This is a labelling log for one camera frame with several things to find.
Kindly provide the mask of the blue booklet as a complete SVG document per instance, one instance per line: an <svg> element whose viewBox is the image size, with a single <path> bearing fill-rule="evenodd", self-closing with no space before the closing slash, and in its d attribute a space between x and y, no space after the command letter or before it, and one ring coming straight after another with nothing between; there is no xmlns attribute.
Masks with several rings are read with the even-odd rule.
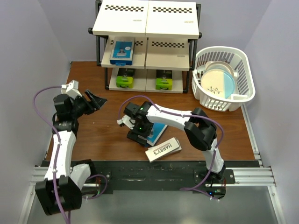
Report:
<svg viewBox="0 0 299 224"><path fill-rule="evenodd" d="M135 38L115 37L110 54L110 63L118 66L132 65Z"/></svg>

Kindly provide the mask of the black green razor box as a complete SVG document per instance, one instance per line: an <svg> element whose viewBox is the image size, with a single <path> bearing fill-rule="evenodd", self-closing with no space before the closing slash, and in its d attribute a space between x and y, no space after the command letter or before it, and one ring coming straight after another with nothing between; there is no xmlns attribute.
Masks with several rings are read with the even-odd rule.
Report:
<svg viewBox="0 0 299 224"><path fill-rule="evenodd" d="M134 87L134 75L135 69L119 68L116 77L116 86L118 88L130 88Z"/></svg>

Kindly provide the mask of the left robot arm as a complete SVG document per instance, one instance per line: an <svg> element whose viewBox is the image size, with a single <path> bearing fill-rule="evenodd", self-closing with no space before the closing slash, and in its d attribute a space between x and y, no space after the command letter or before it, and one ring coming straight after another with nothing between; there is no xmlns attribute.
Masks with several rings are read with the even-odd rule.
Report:
<svg viewBox="0 0 299 224"><path fill-rule="evenodd" d="M100 110L107 99L85 90L65 91L53 98L56 112L49 122L53 133L53 149L48 170L36 184L36 195L46 215L77 210L82 204L84 183L96 180L91 160L71 166L71 155L78 133L78 119Z"/></svg>

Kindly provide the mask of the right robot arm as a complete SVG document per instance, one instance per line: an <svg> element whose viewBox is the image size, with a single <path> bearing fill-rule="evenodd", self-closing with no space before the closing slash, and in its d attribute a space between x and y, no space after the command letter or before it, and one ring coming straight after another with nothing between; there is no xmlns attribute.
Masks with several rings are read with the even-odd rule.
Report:
<svg viewBox="0 0 299 224"><path fill-rule="evenodd" d="M129 102L123 117L118 113L117 124L128 126L130 131L127 137L141 145L145 145L146 138L156 123L184 131L189 143L205 157L206 179L213 183L219 183L224 179L226 167L218 149L224 137L224 130L202 109L178 111L145 101L142 105Z"/></svg>

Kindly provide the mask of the blue razor package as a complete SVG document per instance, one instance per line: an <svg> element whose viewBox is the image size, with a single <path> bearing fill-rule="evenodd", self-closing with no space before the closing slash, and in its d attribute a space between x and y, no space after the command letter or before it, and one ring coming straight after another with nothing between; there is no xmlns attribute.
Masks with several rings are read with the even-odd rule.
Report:
<svg viewBox="0 0 299 224"><path fill-rule="evenodd" d="M154 123L149 136L147 137L147 145L155 146L159 138L166 130L167 125L161 123Z"/></svg>

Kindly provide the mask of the black green razor package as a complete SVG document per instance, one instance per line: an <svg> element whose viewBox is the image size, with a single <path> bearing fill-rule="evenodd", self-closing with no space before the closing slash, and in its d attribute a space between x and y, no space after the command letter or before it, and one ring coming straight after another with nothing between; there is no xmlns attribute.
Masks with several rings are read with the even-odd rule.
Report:
<svg viewBox="0 0 299 224"><path fill-rule="evenodd" d="M171 70L156 70L156 90L172 90Z"/></svg>

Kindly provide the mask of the white Harry's razor box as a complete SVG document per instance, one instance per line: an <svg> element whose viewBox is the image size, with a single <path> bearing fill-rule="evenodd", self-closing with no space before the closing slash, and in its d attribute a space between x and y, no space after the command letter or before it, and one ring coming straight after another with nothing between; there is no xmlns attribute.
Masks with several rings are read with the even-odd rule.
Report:
<svg viewBox="0 0 299 224"><path fill-rule="evenodd" d="M180 152L181 150L182 147L179 141L177 140L177 138L173 137L165 142L162 142L159 145L148 148L145 153L149 162L152 163L166 155Z"/></svg>

